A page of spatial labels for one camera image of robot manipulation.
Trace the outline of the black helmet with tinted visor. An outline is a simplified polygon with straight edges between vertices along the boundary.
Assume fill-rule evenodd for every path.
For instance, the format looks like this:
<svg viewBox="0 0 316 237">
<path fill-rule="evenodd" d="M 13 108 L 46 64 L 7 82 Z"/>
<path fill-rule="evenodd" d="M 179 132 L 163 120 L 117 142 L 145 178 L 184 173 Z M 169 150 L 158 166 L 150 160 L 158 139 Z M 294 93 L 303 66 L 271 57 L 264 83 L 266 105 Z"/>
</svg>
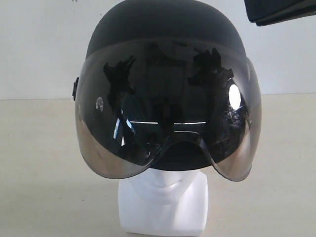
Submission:
<svg viewBox="0 0 316 237">
<path fill-rule="evenodd" d="M 110 179 L 152 168 L 250 173 L 262 103 L 233 23 L 197 0 L 124 0 L 99 21 L 74 83 L 79 150 Z"/>
</svg>

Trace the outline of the white mannequin head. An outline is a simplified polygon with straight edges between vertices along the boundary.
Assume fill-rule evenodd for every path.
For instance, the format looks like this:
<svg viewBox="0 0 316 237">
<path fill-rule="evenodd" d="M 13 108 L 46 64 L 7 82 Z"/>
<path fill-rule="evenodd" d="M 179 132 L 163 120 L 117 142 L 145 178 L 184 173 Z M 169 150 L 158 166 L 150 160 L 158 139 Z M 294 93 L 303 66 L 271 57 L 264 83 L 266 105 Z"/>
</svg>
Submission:
<svg viewBox="0 0 316 237">
<path fill-rule="evenodd" d="M 209 206 L 207 176 L 200 170 L 148 169 L 118 185 L 124 231 L 159 237 L 198 237 Z"/>
</svg>

